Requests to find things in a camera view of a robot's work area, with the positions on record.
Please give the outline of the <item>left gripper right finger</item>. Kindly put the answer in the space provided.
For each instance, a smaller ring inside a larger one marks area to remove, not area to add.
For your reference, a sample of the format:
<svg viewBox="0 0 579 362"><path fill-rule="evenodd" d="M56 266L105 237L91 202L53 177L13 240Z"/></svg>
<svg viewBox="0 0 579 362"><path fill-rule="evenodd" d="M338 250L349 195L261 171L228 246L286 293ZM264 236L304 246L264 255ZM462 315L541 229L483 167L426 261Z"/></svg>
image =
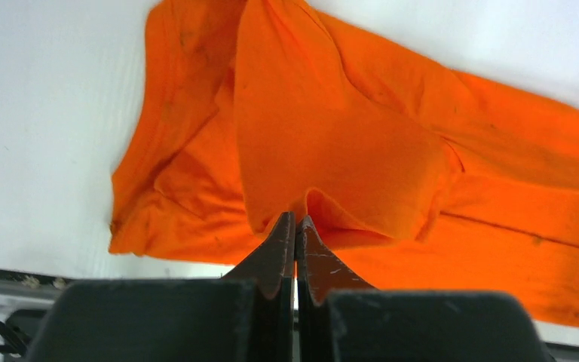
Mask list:
<svg viewBox="0 0 579 362"><path fill-rule="evenodd" d="M550 361L525 309L486 291L378 290L321 240L296 234L303 361Z"/></svg>

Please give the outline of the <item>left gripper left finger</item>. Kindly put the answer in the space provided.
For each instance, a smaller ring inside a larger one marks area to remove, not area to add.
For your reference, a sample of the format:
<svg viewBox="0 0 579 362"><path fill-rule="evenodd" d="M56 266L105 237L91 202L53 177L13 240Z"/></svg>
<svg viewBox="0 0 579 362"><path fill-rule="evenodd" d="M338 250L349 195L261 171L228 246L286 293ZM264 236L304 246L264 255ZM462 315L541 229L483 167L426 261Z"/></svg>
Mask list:
<svg viewBox="0 0 579 362"><path fill-rule="evenodd" d="M41 323L28 361L290 361L296 221L221 278L76 281Z"/></svg>

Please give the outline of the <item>orange t shirt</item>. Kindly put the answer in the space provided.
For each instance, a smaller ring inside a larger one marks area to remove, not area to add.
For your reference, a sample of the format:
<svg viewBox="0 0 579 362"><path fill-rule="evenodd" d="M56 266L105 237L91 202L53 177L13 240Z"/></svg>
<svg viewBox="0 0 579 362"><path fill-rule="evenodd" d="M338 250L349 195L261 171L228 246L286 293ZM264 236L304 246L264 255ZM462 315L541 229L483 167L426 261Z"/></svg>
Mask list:
<svg viewBox="0 0 579 362"><path fill-rule="evenodd" d="M239 263L282 212L382 289L579 327L579 110L304 1L164 1L109 251Z"/></svg>

